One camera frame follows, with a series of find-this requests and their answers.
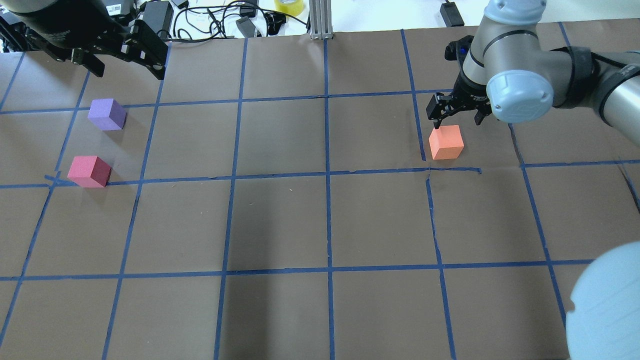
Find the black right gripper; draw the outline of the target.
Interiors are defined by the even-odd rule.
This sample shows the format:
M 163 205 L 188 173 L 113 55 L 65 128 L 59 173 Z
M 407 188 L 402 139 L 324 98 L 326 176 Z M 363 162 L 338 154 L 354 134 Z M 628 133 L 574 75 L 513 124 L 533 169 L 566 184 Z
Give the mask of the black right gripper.
M 465 75 L 458 75 L 450 95 L 436 92 L 426 107 L 427 118 L 432 121 L 435 130 L 441 127 L 442 121 L 454 116 L 457 112 L 477 111 L 474 123 L 480 126 L 483 120 L 493 114 L 486 86 L 473 82 Z

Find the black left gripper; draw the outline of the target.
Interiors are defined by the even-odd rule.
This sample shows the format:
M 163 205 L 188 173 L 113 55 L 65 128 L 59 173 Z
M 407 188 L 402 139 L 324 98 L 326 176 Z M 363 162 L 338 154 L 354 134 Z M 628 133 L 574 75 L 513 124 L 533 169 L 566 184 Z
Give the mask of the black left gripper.
M 143 20 L 134 20 L 123 37 L 125 29 L 101 0 L 16 0 L 14 14 L 51 45 L 71 50 L 71 61 L 98 78 L 105 64 L 97 55 L 135 62 L 165 78 L 169 46 Z

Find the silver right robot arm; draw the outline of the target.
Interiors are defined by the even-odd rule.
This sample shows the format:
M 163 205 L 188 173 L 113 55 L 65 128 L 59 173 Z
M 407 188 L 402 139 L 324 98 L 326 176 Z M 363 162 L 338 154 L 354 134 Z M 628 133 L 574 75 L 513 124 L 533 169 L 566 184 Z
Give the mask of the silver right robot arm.
M 639 144 L 639 52 L 598 53 L 588 47 L 544 51 L 537 34 L 544 0 L 490 0 L 477 32 L 446 46 L 456 61 L 453 90 L 435 93 L 426 107 L 433 123 L 434 160 L 459 156 L 458 126 L 442 121 L 475 111 L 509 124 L 534 121 L 550 109 L 589 108 L 608 126 Z M 566 315 L 571 360 L 639 358 L 639 242 L 597 257 L 576 281 Z

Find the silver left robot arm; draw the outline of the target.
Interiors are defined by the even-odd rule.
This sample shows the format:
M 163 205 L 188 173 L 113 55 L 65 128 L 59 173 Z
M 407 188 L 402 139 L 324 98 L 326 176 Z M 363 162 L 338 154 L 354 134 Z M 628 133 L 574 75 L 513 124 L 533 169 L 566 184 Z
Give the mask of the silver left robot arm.
M 25 23 L 28 44 L 58 62 L 70 61 L 103 77 L 108 55 L 146 68 L 163 80 L 169 46 L 142 19 L 118 23 L 100 0 L 3 0 L 1 5 Z

